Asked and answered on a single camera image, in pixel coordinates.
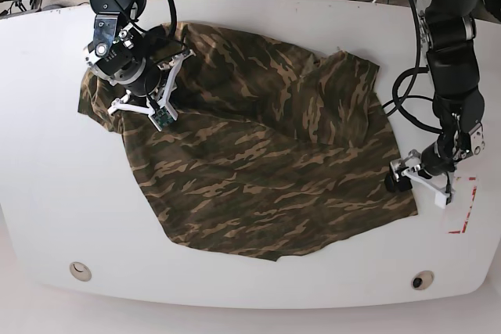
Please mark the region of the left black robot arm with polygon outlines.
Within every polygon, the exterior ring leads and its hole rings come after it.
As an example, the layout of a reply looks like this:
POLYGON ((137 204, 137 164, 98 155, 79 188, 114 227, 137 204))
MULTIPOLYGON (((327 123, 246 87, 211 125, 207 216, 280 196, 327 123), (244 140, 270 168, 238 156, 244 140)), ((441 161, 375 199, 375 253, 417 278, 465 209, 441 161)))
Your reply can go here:
POLYGON ((485 100, 479 90, 480 73, 474 52, 477 34, 472 12, 479 0, 408 0, 416 31, 415 65, 403 72, 392 88, 395 110, 437 140, 422 152, 390 163, 385 178, 389 192, 405 192, 413 182, 428 185, 433 177, 452 179, 459 162, 485 147, 482 117, 485 100), (439 127, 422 124, 402 106, 408 92, 398 93, 404 79, 428 74, 434 88, 432 110, 439 127))

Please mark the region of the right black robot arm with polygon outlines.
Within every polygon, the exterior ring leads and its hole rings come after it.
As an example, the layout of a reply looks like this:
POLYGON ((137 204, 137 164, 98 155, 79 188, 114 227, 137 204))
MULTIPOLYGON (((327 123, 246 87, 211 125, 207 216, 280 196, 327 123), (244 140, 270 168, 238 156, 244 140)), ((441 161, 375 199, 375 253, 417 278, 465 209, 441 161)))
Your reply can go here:
POLYGON ((405 192, 378 66, 199 23, 137 28, 146 0, 91 0, 83 101, 148 197, 405 192))

